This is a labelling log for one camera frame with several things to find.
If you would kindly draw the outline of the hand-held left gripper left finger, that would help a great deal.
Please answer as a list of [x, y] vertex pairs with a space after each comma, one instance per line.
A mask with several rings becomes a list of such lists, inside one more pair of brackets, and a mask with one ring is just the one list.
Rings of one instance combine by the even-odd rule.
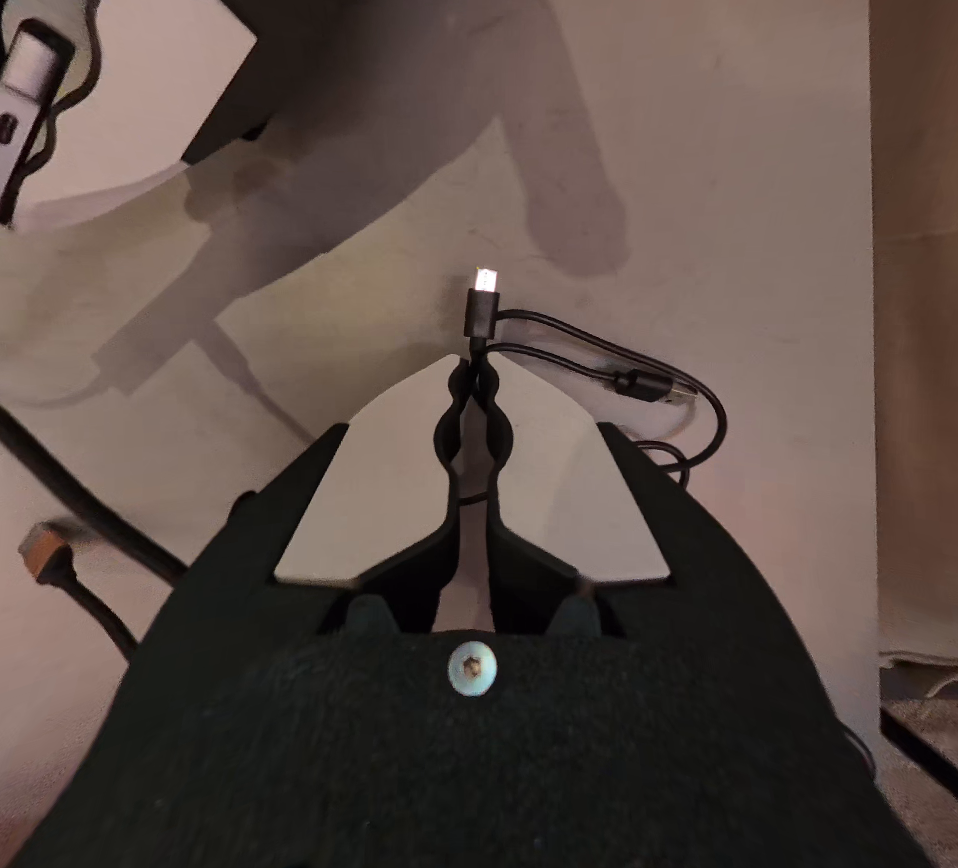
[[440, 358], [353, 416], [274, 569], [279, 583], [353, 586], [439, 531], [452, 483], [436, 431], [456, 411], [449, 384], [461, 362]]

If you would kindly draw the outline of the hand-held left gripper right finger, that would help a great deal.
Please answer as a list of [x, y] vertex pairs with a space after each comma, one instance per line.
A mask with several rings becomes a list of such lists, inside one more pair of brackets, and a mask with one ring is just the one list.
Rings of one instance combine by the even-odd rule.
[[592, 415], [507, 358], [484, 376], [495, 521], [597, 585], [662, 583], [670, 568]]

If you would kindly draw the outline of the dark grey usb hub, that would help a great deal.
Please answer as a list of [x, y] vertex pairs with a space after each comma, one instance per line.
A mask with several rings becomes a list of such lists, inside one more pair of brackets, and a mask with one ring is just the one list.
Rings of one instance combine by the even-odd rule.
[[1, 73], [1, 221], [12, 226], [30, 151], [49, 117], [76, 48], [46, 23], [19, 23]]

